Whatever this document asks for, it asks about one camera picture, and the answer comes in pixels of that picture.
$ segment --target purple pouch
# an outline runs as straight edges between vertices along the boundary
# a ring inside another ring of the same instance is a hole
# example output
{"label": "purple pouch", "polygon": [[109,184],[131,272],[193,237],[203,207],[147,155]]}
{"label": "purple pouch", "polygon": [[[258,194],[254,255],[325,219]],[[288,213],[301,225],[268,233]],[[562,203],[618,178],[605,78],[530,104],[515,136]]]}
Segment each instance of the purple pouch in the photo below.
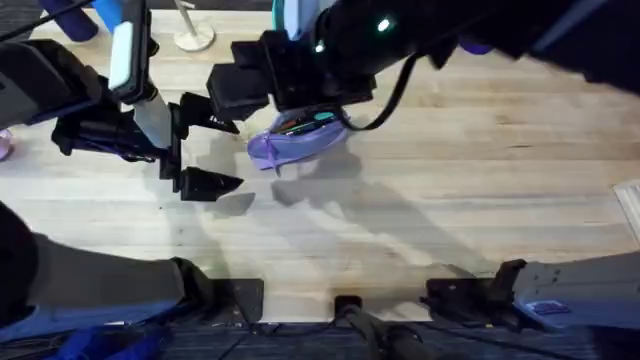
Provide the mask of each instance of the purple pouch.
{"label": "purple pouch", "polygon": [[348,130],[338,120],[303,135],[272,133],[283,123],[302,115],[298,110],[282,113],[267,130],[249,141],[247,151],[258,169],[273,168],[277,173],[280,165],[318,154],[347,137]]}

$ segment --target blue object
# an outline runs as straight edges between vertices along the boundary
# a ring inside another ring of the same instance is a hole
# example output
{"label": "blue object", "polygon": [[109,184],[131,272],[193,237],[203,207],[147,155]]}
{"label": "blue object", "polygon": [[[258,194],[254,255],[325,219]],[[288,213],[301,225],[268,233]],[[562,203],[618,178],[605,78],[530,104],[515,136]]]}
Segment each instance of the blue object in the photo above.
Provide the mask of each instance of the blue object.
{"label": "blue object", "polygon": [[[73,5],[73,3],[72,0],[40,0],[40,6],[49,14],[60,11],[69,5]],[[69,39],[75,42],[91,40],[98,33],[98,25],[82,9],[76,9],[58,16],[55,22],[67,34]]]}
{"label": "blue object", "polygon": [[110,33],[122,22],[122,1],[121,0],[95,0],[93,8],[109,29]]}
{"label": "blue object", "polygon": [[118,345],[102,333],[104,328],[78,330],[45,360],[148,360],[155,358],[169,338],[168,328],[151,330],[133,345],[119,351]]}
{"label": "blue object", "polygon": [[58,353],[46,360],[104,359],[116,351],[98,328],[91,328],[71,334]]}
{"label": "blue object", "polygon": [[105,360],[147,360],[154,359],[169,338],[167,328],[159,328],[149,332],[144,339],[136,342],[117,354],[111,355]]}
{"label": "blue object", "polygon": [[489,45],[479,44],[464,37],[460,37],[458,41],[463,49],[473,55],[486,55],[493,50],[493,47]]}

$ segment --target white stand base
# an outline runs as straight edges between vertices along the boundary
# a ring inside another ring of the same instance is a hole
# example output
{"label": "white stand base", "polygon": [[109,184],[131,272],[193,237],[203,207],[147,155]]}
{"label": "white stand base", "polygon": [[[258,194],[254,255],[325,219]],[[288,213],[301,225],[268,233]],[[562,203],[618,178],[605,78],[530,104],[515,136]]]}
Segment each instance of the white stand base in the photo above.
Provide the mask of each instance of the white stand base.
{"label": "white stand base", "polygon": [[196,27],[196,31],[197,36],[192,36],[191,33],[187,31],[175,34],[173,40],[180,49],[188,52],[202,51],[213,44],[213,40],[216,38],[216,32],[211,26],[199,24]]}

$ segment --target wire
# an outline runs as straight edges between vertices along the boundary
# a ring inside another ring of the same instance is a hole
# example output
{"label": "wire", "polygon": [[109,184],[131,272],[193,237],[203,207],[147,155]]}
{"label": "wire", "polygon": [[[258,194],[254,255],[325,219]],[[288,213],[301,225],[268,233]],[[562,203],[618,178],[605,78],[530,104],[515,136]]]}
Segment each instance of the wire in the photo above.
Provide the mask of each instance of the wire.
{"label": "wire", "polygon": [[409,83],[409,78],[411,78],[411,73],[413,72],[413,68],[416,65],[418,59],[424,56],[424,53],[414,53],[402,65],[402,70],[400,71],[400,75],[398,76],[398,81],[393,88],[393,92],[391,93],[391,97],[387,101],[387,105],[385,105],[384,109],[375,120],[373,120],[369,125],[365,127],[357,127],[353,125],[349,120],[347,120],[344,116],[338,116],[338,120],[342,123],[344,127],[352,131],[369,131],[375,130],[382,126],[382,124],[387,121],[389,116],[393,114],[402,99],[402,95],[404,95],[404,91],[407,88],[407,84]]}
{"label": "wire", "polygon": [[519,350],[519,351],[522,351],[522,352],[542,355],[542,356],[546,356],[546,357],[550,357],[550,358],[554,358],[554,359],[560,359],[560,360],[580,360],[577,357],[573,357],[573,356],[569,356],[569,355],[563,355],[563,354],[559,354],[559,353],[556,353],[556,352],[553,352],[553,351],[537,349],[537,348],[533,348],[533,347],[529,347],[529,346],[524,346],[524,345],[520,345],[520,344],[508,342],[508,341],[493,340],[493,339],[483,338],[483,337],[480,337],[480,336],[462,334],[462,333],[459,333],[457,331],[444,329],[444,328],[441,328],[441,327],[438,327],[438,326],[433,326],[431,324],[424,323],[424,322],[420,322],[420,323],[417,323],[417,324],[420,325],[420,326],[423,326],[423,327],[425,327],[427,329],[438,331],[438,332],[441,332],[443,334],[447,334],[449,336],[455,336],[455,337],[459,337],[459,338],[463,338],[463,339],[467,339],[467,340],[473,340],[473,341],[477,341],[477,342],[481,342],[481,343],[485,343],[485,344],[489,344],[489,345],[494,345],[494,346],[497,346],[497,347],[500,347],[500,348],[514,349],[514,350]]}
{"label": "wire", "polygon": [[302,332],[298,332],[298,333],[288,333],[288,334],[287,333],[284,333],[284,334],[278,333],[278,334],[276,334],[273,331],[270,332],[270,333],[265,333],[265,332],[262,331],[262,329],[259,329],[259,328],[258,328],[257,332],[258,332],[258,335],[266,336],[266,337],[273,337],[273,338],[290,338],[290,339],[292,339],[292,338],[293,339],[295,339],[295,338],[304,338],[304,337],[307,337],[307,336],[319,335],[319,334],[324,333],[327,330],[330,330],[331,328],[336,326],[336,322],[340,318],[341,318],[341,316],[340,317],[336,317],[330,323],[328,323],[327,325],[324,325],[324,326],[319,327],[317,329],[312,329],[312,330],[309,330],[309,331],[302,331]]}
{"label": "wire", "polygon": [[470,19],[462,22],[460,25],[452,28],[451,30],[443,33],[440,36],[437,36],[436,38],[432,39],[426,44],[422,44],[420,46],[420,50],[412,54],[411,56],[409,56],[409,58],[407,58],[407,60],[404,62],[404,65],[402,65],[402,70],[400,71],[400,75],[398,76],[398,81],[396,82],[396,85],[393,88],[393,92],[391,93],[391,96],[389,97],[387,104],[385,105],[384,109],[382,109],[382,112],[378,115],[378,117],[376,117],[376,119],[373,120],[369,125],[364,127],[357,127],[353,125],[346,117],[341,117],[341,116],[338,116],[338,120],[340,120],[340,122],[344,127],[352,131],[375,130],[380,126],[382,126],[382,124],[384,124],[387,121],[387,119],[389,119],[389,116],[391,116],[391,114],[396,110],[396,107],[398,107],[398,104],[402,99],[402,95],[404,95],[404,91],[407,88],[407,83],[409,82],[409,78],[411,77],[411,73],[413,72],[413,67],[416,65],[416,62],[418,61],[418,59],[429,54],[429,51],[428,51],[429,47],[451,36],[455,36],[461,30],[489,16],[498,8],[499,6],[496,5],[493,8],[487,9],[486,11],[476,16],[472,16]]}
{"label": "wire", "polygon": [[218,356],[218,360],[224,360],[227,356],[229,356],[229,354],[231,354],[233,350],[238,347],[238,345],[242,344],[242,342],[251,335],[253,335],[253,333],[251,332],[242,335],[236,342],[233,343],[233,345],[229,346],[227,350],[225,350],[220,356]]}
{"label": "wire", "polygon": [[49,21],[56,19],[59,16],[62,16],[62,15],[66,14],[68,12],[71,12],[73,10],[79,9],[79,8],[81,8],[83,6],[89,5],[93,1],[94,0],[82,0],[80,2],[71,4],[71,5],[69,5],[69,6],[67,6],[67,7],[65,7],[63,9],[60,9],[59,11],[57,11],[57,12],[55,12],[53,14],[47,15],[47,16],[45,16],[43,18],[40,18],[40,19],[38,19],[37,21],[35,21],[35,22],[31,23],[31,24],[28,24],[28,25],[25,25],[25,26],[21,26],[21,27],[15,29],[15,30],[12,30],[12,31],[10,31],[8,33],[0,35],[0,42],[4,42],[4,41],[7,41],[9,39],[13,39],[16,36],[21,35],[23,33],[26,33],[27,31],[31,31],[31,30],[37,28],[38,26],[40,26],[42,24],[48,23]]}

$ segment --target wooden floor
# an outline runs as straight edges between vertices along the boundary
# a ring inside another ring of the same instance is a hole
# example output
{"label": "wooden floor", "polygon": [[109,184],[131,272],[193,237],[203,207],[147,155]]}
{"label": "wooden floor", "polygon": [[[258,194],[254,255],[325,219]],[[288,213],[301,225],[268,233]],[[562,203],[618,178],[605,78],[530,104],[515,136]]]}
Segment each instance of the wooden floor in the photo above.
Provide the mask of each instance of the wooden floor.
{"label": "wooden floor", "polygon": [[[216,44],[178,50],[177,11],[153,12],[161,45],[151,74],[166,100],[204,94],[229,44],[256,39],[270,14],[198,11]],[[87,44],[54,38],[100,72],[105,33]],[[350,108],[373,117],[395,82],[378,77],[376,99]],[[238,137],[195,130],[188,164],[246,179],[217,203],[182,203],[157,164],[128,164],[49,141],[54,123],[13,129],[17,151],[0,164],[0,198],[61,243],[110,254],[193,260],[211,277],[261,277],[265,320],[315,321],[336,294],[363,296],[387,318],[423,319],[424,281],[486,275],[514,258],[560,262],[638,250],[612,186],[640,178],[640,101],[549,66],[457,52],[441,72],[422,61],[400,108],[381,129],[353,136],[321,158],[253,168],[245,141],[275,115],[265,109]]]}

